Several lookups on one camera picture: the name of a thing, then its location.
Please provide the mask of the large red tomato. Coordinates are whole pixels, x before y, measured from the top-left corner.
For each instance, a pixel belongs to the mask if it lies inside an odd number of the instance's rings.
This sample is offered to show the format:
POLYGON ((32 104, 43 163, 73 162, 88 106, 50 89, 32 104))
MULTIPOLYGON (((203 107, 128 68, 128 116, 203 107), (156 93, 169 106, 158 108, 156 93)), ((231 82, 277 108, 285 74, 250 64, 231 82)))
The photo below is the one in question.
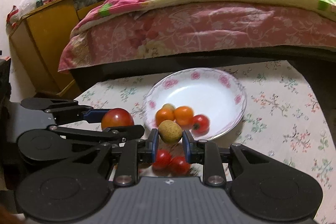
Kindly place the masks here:
POLYGON ((134 120, 131 114, 122 108, 109 110, 101 120, 101 129, 108 127, 133 126, 134 120))

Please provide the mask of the red cherry tomato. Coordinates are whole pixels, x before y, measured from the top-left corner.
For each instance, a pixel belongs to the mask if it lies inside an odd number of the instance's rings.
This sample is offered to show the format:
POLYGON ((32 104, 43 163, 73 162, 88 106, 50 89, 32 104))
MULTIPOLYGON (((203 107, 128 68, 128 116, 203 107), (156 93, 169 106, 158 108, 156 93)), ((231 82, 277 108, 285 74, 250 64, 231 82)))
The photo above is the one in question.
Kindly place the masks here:
POLYGON ((210 129, 210 120, 207 116, 199 114, 193 117, 192 132, 199 135, 206 134, 210 129))
POLYGON ((171 159, 169 170, 174 176, 184 176, 189 172, 190 164, 185 161, 183 156, 176 156, 171 159))
POLYGON ((157 151, 155 162, 152 164, 152 168, 154 170, 164 170, 169 166, 171 159, 172 156, 169 151, 165 149, 159 149, 157 151))

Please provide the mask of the tan longan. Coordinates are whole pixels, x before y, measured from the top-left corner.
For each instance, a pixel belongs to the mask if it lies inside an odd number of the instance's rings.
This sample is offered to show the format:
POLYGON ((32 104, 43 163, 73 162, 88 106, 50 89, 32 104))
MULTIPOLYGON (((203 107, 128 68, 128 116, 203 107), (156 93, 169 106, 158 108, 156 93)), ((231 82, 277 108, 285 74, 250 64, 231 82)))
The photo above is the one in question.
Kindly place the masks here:
POLYGON ((170 103, 166 103, 162 106, 163 109, 169 109, 171 111, 174 111, 175 110, 175 106, 170 104, 170 103))
POLYGON ((158 126, 159 136, 166 144, 176 144, 182 138, 182 128, 175 122, 166 120, 158 126))

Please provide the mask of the orange tangerine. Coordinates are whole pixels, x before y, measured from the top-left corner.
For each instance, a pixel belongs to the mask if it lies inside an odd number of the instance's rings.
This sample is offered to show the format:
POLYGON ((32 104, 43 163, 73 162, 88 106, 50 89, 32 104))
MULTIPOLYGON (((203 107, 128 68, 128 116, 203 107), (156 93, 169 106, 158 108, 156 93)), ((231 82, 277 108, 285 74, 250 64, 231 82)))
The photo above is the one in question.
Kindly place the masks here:
POLYGON ((180 106, 174 110, 175 122, 182 126, 189 126, 194 117, 194 111, 189 106, 180 106))

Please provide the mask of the small tangerine in plate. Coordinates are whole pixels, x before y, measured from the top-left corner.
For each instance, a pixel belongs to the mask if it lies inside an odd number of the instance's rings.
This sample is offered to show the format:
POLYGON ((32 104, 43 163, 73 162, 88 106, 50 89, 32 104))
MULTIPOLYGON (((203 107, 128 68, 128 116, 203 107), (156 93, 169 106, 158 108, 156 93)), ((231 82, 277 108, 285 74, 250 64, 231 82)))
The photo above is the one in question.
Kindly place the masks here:
POLYGON ((174 112, 167 108, 161 108, 155 114, 155 123, 159 126, 163 121, 174 121, 174 112))

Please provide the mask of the tan longan in plate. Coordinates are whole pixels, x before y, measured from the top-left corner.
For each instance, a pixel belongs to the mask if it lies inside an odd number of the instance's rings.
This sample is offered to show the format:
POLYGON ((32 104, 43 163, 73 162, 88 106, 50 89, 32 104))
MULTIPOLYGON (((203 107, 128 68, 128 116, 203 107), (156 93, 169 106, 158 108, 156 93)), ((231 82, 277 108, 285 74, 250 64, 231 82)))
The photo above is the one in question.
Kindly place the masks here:
POLYGON ((175 110, 175 106, 170 104, 170 103, 166 103, 162 106, 163 109, 169 109, 171 111, 174 111, 175 110))

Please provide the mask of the white floral plate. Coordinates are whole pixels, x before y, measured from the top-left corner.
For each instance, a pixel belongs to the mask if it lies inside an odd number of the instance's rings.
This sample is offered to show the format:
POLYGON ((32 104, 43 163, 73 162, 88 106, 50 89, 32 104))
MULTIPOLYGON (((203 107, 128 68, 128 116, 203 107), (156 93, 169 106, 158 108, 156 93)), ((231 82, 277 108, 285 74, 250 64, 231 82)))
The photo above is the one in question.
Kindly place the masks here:
POLYGON ((219 69, 193 68, 175 72, 155 84, 144 99, 143 120, 149 130, 157 127, 155 114, 166 103, 175 107, 188 106, 195 114, 209 118, 209 131, 194 138, 214 140, 240 122, 246 110, 247 94, 233 75, 219 69))

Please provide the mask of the yellow wooden cabinet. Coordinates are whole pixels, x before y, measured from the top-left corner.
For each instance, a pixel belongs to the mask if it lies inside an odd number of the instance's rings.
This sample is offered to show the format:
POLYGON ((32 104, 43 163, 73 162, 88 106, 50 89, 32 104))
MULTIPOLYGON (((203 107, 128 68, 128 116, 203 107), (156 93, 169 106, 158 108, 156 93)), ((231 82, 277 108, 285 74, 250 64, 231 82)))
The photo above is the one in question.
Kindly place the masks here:
POLYGON ((36 93, 72 99, 80 94, 74 78, 58 71, 72 29, 105 0, 56 0, 23 16, 9 36, 36 93))

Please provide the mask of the floral white tablecloth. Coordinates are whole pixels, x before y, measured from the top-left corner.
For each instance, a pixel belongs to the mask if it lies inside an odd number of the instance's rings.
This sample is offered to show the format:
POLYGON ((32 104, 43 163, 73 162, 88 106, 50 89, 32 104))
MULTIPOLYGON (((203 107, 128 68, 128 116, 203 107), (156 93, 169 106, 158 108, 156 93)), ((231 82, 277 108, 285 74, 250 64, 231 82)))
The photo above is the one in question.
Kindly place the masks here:
MULTIPOLYGON (((233 75, 243 85, 247 106, 240 122, 214 141, 220 147, 241 143, 314 177, 323 190, 315 220, 335 223, 335 145, 317 98, 303 75, 287 61, 219 70, 233 75)), ((144 99, 155 84, 170 74, 97 83, 77 100, 96 109, 123 108, 135 123, 145 125, 144 99)))

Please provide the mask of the pink floral bed quilt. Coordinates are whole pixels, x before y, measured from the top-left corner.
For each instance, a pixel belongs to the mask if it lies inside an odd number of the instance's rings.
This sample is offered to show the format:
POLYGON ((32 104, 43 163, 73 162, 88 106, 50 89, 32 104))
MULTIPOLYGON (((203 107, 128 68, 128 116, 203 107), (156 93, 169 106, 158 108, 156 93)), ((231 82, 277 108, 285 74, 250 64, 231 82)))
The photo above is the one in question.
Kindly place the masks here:
POLYGON ((275 46, 335 50, 335 22, 294 7, 190 3, 73 29, 58 70, 182 53, 275 46))

